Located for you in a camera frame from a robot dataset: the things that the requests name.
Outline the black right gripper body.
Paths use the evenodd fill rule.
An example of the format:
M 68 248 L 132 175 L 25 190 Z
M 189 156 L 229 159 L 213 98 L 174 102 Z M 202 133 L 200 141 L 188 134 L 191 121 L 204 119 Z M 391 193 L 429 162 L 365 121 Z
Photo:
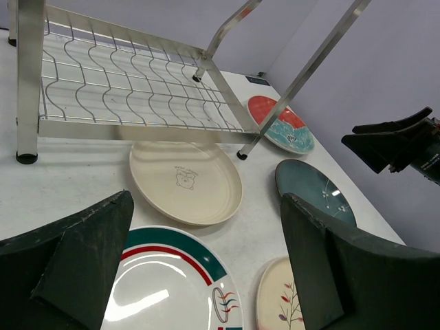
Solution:
M 398 134 L 403 139 L 402 148 L 390 163 L 389 171 L 399 173 L 410 166 L 439 185 L 438 119 L 424 118 Z

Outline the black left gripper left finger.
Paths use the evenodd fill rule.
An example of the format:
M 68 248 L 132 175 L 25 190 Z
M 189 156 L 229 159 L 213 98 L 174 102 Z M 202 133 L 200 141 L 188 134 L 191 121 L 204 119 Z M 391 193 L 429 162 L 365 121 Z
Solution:
M 2 329 L 99 329 L 131 226 L 122 190 L 1 241 Z

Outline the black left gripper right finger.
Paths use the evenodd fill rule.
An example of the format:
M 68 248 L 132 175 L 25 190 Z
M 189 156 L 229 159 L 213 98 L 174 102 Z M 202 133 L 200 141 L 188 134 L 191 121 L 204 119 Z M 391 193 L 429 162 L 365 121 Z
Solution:
M 283 195 L 280 217 L 307 329 L 438 329 L 439 255 Z

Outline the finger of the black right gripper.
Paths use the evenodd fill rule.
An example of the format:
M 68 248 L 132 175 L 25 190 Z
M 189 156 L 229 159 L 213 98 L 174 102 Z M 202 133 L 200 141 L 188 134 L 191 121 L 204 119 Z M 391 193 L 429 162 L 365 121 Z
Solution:
M 398 131 L 345 135 L 341 142 L 375 173 L 382 172 L 402 149 Z
M 425 107 L 416 114 L 404 118 L 403 120 L 383 122 L 379 124 L 365 124 L 353 127 L 352 132 L 354 134 L 365 134 L 365 133 L 383 133 L 383 132 L 393 132 L 408 128 L 424 118 L 427 118 L 432 113 L 430 107 Z

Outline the red and teal plate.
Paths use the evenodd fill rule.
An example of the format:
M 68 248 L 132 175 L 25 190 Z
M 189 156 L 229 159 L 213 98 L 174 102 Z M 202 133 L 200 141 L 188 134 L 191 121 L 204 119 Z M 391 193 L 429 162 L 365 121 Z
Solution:
M 247 101 L 247 110 L 255 123 L 260 125 L 276 103 L 276 100 L 267 96 L 252 96 Z M 289 107 L 274 121 L 265 137 L 283 150 L 299 155 L 310 154 L 315 147 L 311 131 Z

